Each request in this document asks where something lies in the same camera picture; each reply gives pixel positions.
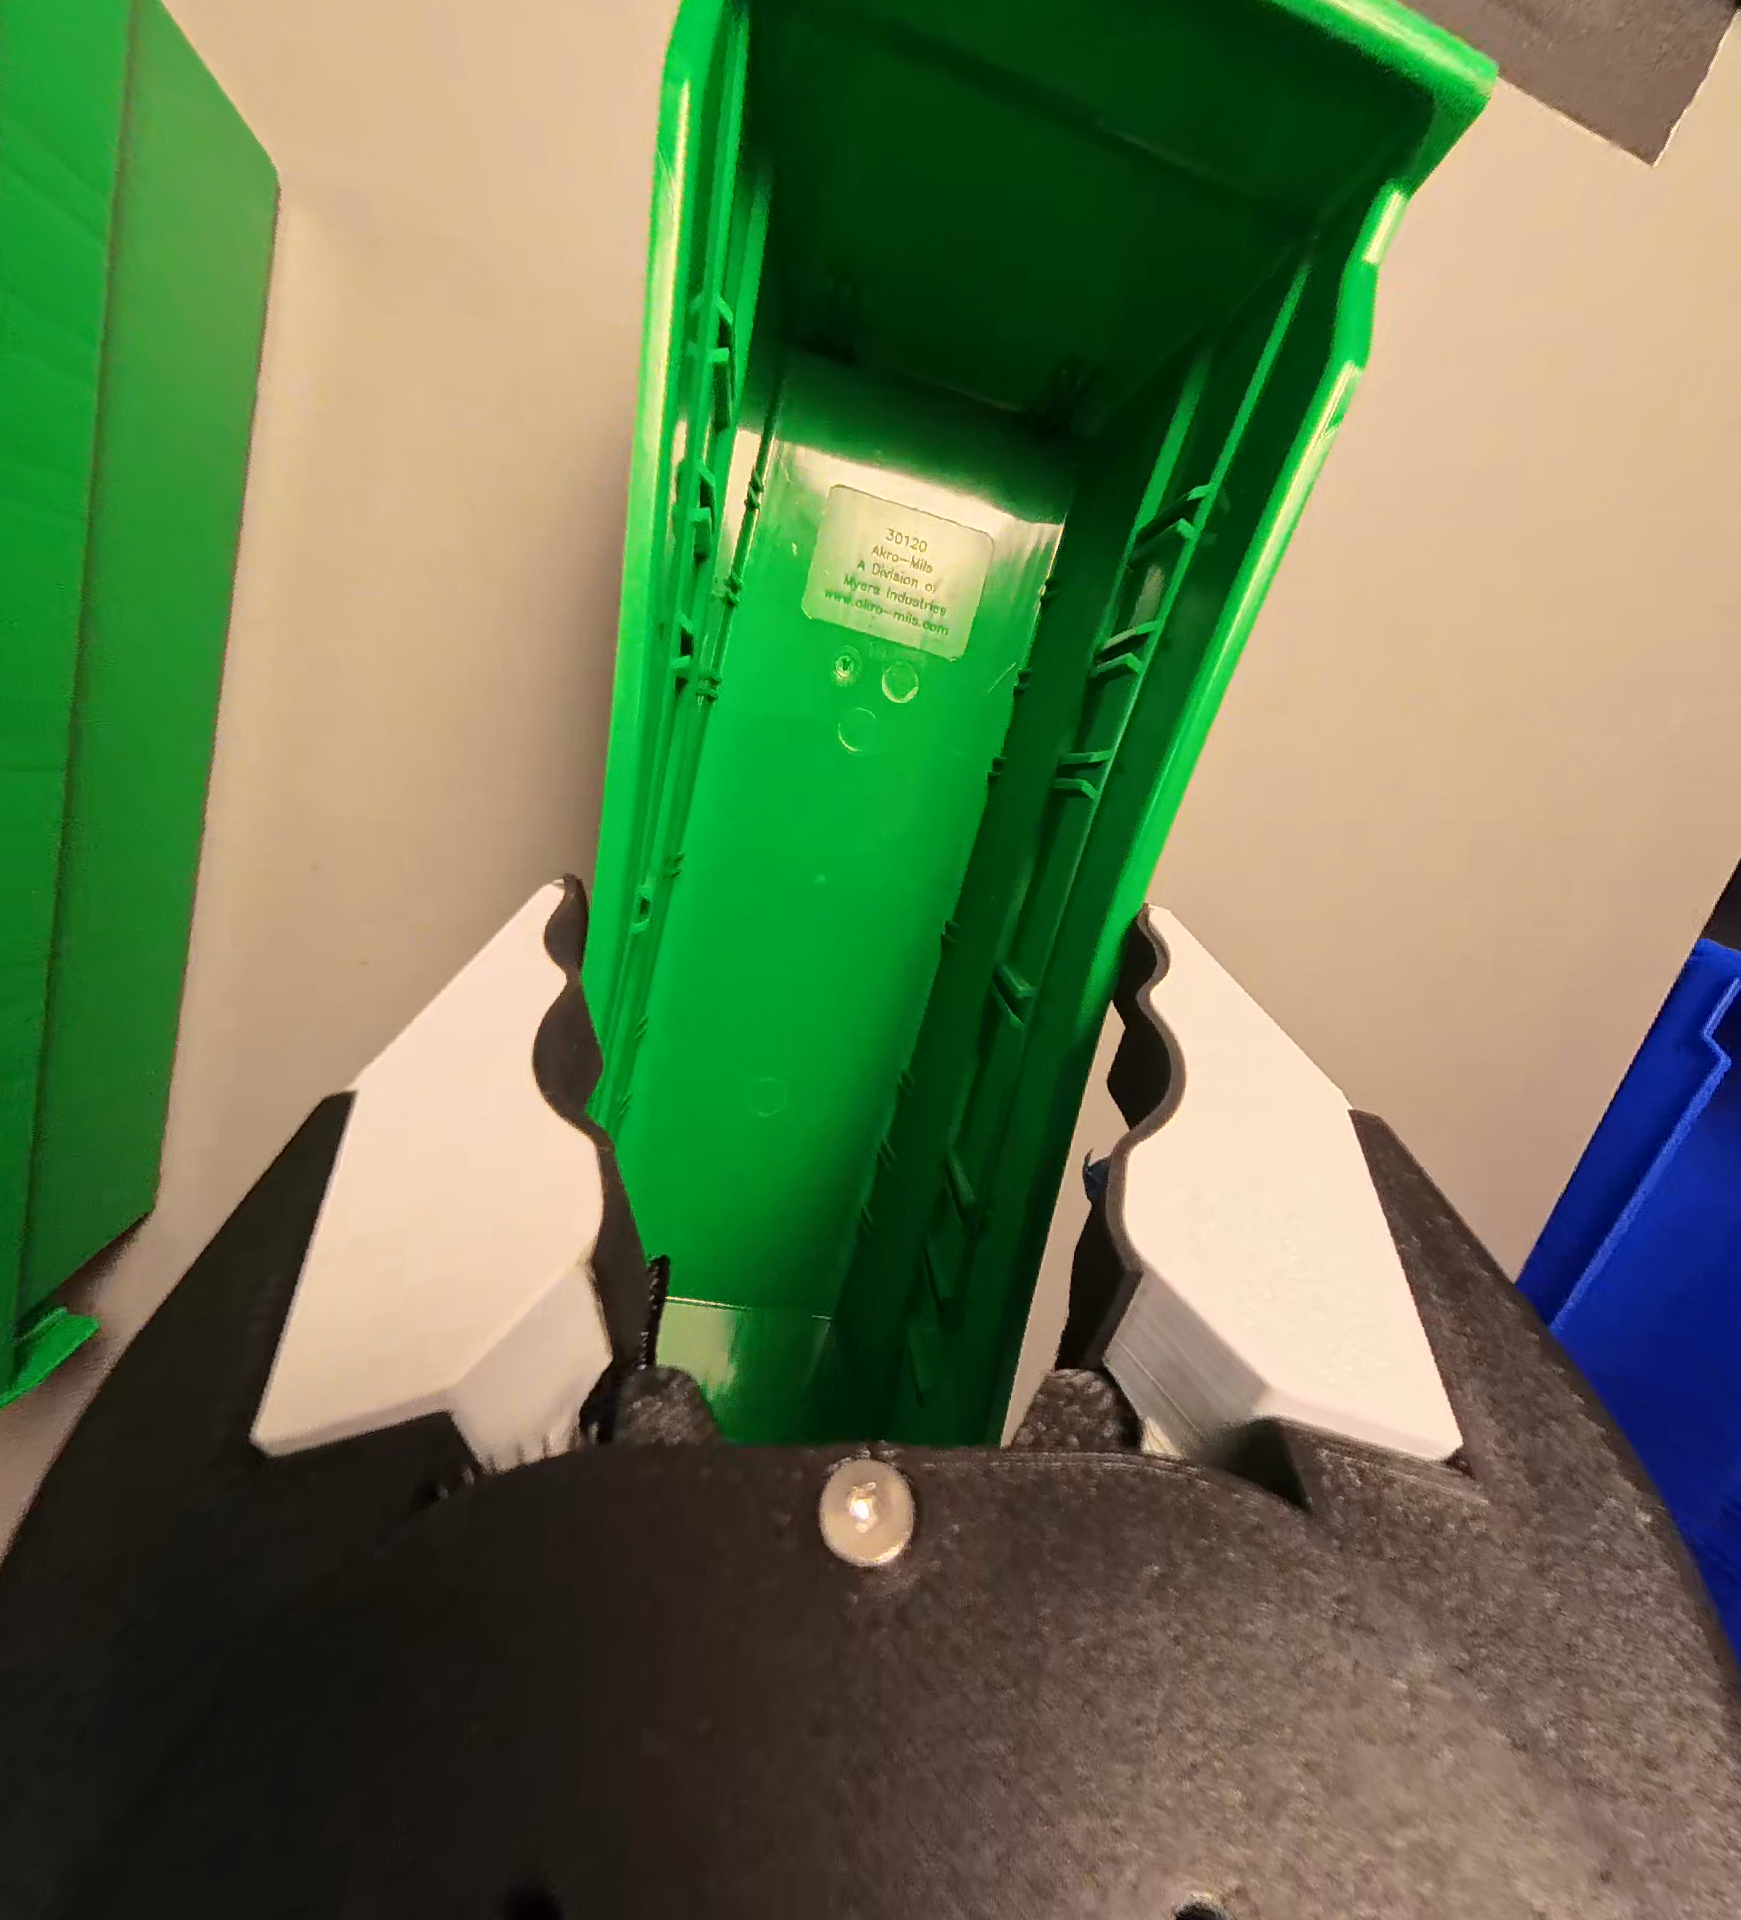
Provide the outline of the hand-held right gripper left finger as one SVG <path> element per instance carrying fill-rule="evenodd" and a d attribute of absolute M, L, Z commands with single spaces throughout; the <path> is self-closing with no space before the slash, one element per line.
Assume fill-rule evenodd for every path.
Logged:
<path fill-rule="evenodd" d="M 261 1452 L 446 1415 L 477 1463 L 534 1463 L 642 1360 L 645 1256 L 587 1112 L 586 937 L 584 885 L 543 885 L 351 1081 Z"/>

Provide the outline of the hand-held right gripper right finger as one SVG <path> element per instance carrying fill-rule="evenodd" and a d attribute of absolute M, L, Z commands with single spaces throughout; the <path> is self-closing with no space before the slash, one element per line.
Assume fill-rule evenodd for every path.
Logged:
<path fill-rule="evenodd" d="M 1058 1364 L 1105 1374 L 1166 1452 L 1264 1419 L 1410 1460 L 1458 1417 L 1346 1095 L 1166 908 L 1126 938 Z"/>

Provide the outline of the green plastic bin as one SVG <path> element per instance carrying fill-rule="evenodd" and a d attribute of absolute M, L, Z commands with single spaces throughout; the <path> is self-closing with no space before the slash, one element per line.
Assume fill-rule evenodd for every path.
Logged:
<path fill-rule="evenodd" d="M 277 215 L 166 4 L 0 2 L 0 1409 L 159 1196 Z"/>
<path fill-rule="evenodd" d="M 1127 930 L 1495 80 L 1407 4 L 681 4 L 586 991 L 726 1437 L 1000 1438 Z"/>

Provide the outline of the blue plastic bin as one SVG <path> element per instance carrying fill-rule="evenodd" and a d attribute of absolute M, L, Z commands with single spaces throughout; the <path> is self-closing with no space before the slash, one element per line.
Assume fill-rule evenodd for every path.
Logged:
<path fill-rule="evenodd" d="M 1693 947 L 1520 1272 L 1741 1663 L 1741 948 Z"/>

